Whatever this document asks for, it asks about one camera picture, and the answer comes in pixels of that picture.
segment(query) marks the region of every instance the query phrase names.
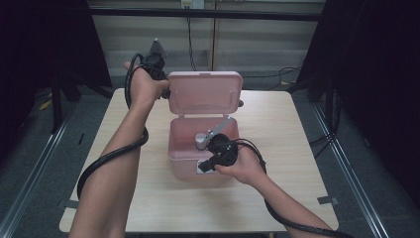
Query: black curtain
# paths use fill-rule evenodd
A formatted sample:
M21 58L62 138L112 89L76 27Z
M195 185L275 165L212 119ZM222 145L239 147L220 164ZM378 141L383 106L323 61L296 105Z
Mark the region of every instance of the black curtain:
M318 100L331 79L384 165L420 207L420 5L330 0L298 82Z
M68 10L74 7L88 5L85 0L0 3L2 155L13 146L36 91L51 87L55 77L69 100L79 99L76 84L112 86L92 17Z

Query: pink plastic container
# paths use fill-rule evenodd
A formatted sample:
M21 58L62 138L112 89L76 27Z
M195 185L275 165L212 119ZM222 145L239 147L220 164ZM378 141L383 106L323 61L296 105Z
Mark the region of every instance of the pink plastic container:
M238 109L241 76L232 71L180 71L172 72L168 80L169 109L178 115L169 130L168 156L173 174L178 179L227 179L218 172L203 174L198 169L200 162L213 155L196 148L195 136L207 134ZM232 119L220 133L231 140L239 138L238 122Z

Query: black cable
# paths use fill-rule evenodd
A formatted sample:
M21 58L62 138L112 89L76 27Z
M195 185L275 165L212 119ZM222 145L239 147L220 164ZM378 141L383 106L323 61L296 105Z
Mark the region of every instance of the black cable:
M335 106L334 106L334 124L332 131L334 134L337 134L340 125L341 109L343 102L340 100L339 94L335 91Z
M192 43L191 43L191 19L187 18L186 22L188 24L188 43L189 43L189 62L191 63L192 70L196 71L197 68L195 67L194 63L194 56L192 55Z
M260 153L260 151L257 149L256 145L254 145L251 141L246 140L246 139L237 139L237 140L234 140L233 142L235 142L238 146L245 146L245 147L250 148L257 155L257 157L259 159L259 162L260 162L260 165L262 166L262 170L266 173L265 161L263 160L263 156ZM289 221L289 220L283 218L282 216L278 215L275 212L275 210L271 207L271 205L268 203L268 201L264 200L264 203L265 203L265 206L266 206L269 214L276 221L278 221L279 223L281 223L284 226L287 226L289 228L304 231L304 232L309 232L309 233L313 233L313 234L329 236L329 237L353 238L353 236L348 235L348 234L343 233L343 232L340 232L340 231L334 231L334 230L323 229L323 228L318 228L318 227L313 227L313 226L307 226L307 225L302 225L302 224L298 224L298 223Z
M39 89L39 90L35 93L35 95L34 95L34 99L38 99L38 98L40 98L40 97L44 97L44 96L50 95L50 93L52 93L50 90L49 90L49 91L47 91L47 92L42 92L43 90L44 90L44 88Z
M290 66L287 66L287 67L283 67L282 69L280 69L277 74L263 75L263 76L243 76L243 78L251 78L251 77L267 78L267 77L276 77L276 76L278 76L278 83L276 85L274 85L274 86L272 86L270 88L267 88L267 89L259 89L259 90L270 91L270 90L273 90L273 89L277 88L279 85L281 85L281 76L282 75L291 73L291 72L293 72L295 70L299 70L299 69L301 69L301 66L298 66L298 67L290 67ZM246 88L244 86L242 87L242 89L245 89L245 90L253 90L251 88Z
M142 61L143 56L140 54L135 54L131 60L129 69L127 71L127 75L126 75L126 82L125 82L125 97L126 97L126 103L127 106L130 108L131 105L131 94L130 94L130 87L131 87L131 80L133 78L133 74L134 72L140 68L140 66L137 66L136 68L133 69L134 65L136 64L136 59L139 58L140 61ZM81 174L78 183L77 183L77 197L80 200L80 196L81 196L81 192L83 191L83 187L84 184L86 183L87 179L97 170L99 169L101 166L105 165L106 163L108 163L109 161L125 154L128 153L138 147L141 147L142 145L144 145L149 139L149 132L148 129L145 127L145 130L143 131L143 136L142 138L133 143L130 144L128 146L122 147L120 149L117 149L115 151L112 151L102 157L100 157L98 160L96 160L95 162L93 162L88 168L86 168L86 170Z
M328 139L328 135L322 135L320 138L315 141L309 142L310 147L318 146L319 144L325 142Z
M315 154L315 155L314 155L314 158L315 158L315 159L317 159L317 158L318 158L318 156L319 156L319 155L321 155L321 153L322 153L325 149L327 149L328 145L330 145L330 141L328 141L328 143L327 143L327 144L325 144L325 145L321 148L321 150L319 150L319 152L318 152L317 154Z
M306 78L305 80L301 80L293 84L291 87L287 88L285 91L288 93L293 93L303 87L306 87L310 82L314 81L317 78L317 76L311 76Z

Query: container lid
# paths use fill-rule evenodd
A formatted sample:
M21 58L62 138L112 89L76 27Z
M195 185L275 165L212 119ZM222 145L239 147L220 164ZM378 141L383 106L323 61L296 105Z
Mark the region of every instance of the container lid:
M167 79L174 114L231 114L238 109L242 77L237 72L178 71Z

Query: table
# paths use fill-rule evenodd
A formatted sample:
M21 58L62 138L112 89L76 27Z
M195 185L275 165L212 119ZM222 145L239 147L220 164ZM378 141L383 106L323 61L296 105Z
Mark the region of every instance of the table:
M333 229L338 221L291 96L279 91L242 91L233 116L242 138L262 152L268 175L296 200ZM127 112L124 89L117 89L86 159L96 160ZM142 147L139 176L127 223L127 232L278 232L285 231L267 212L263 198L252 187L225 180L179 180L173 176L167 155L169 123L177 116L166 100L158 100L147 128L149 141ZM70 198L77 200L76 189ZM75 209L67 208L59 228L68 232Z

